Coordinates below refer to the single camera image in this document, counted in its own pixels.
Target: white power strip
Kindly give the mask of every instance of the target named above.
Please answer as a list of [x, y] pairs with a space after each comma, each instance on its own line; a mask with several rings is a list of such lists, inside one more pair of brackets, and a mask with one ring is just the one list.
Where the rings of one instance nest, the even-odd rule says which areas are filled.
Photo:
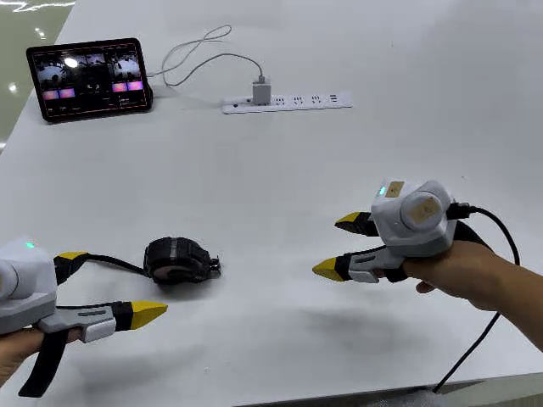
[[310, 95], [276, 95], [271, 96], [271, 104], [255, 106], [251, 104], [251, 96], [244, 98], [228, 98], [222, 101], [222, 113], [260, 113], [279, 112], [284, 110], [338, 109], [352, 108], [350, 92], [312, 93]]

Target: white table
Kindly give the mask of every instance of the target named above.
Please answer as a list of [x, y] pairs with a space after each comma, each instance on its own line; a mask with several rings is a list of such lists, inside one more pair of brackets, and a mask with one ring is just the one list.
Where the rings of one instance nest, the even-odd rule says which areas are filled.
[[[510, 226], [543, 270], [540, 228], [543, 7], [468, 0], [178, 2], [78, 0], [59, 42], [137, 36], [150, 71], [178, 42], [233, 24], [229, 49], [262, 61], [274, 93], [352, 90], [355, 108], [225, 116], [254, 67], [216, 61], [149, 114], [46, 125], [32, 96], [0, 159], [0, 240], [85, 249], [141, 264], [153, 239], [218, 253], [224, 276], [161, 291], [87, 265], [61, 304], [149, 299], [168, 312], [65, 354], [47, 396], [10, 406], [224, 406], [437, 382], [491, 315], [414, 282], [338, 284], [320, 260], [378, 241], [333, 228], [367, 209], [385, 176], [438, 179]], [[476, 230], [501, 254], [489, 220]], [[454, 381], [543, 370], [511, 324]]]

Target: power adapter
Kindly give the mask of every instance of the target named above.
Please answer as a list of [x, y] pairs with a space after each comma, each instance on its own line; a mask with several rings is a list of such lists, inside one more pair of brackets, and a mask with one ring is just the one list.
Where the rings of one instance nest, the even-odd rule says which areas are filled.
[[272, 84], [270, 79], [259, 75], [253, 82], [253, 99], [251, 104], [254, 106], [267, 106], [272, 102]]

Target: hand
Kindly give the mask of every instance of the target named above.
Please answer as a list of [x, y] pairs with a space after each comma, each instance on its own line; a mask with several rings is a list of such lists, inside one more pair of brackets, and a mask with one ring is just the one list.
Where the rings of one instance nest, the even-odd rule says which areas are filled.
[[[79, 339], [81, 332], [71, 330], [68, 343]], [[0, 387], [15, 373], [26, 358], [40, 350], [43, 332], [23, 329], [0, 336]]]
[[485, 246], [463, 241], [453, 242], [449, 251], [436, 258], [409, 259], [403, 264], [409, 277], [422, 280], [417, 285], [419, 293], [438, 288], [483, 310], [495, 310], [501, 275], [510, 266]]

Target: tablet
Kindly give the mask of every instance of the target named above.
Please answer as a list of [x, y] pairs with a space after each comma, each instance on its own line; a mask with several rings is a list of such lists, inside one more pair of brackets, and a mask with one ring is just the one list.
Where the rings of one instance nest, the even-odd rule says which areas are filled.
[[136, 38], [31, 47], [26, 57], [47, 121], [151, 109], [153, 94]]

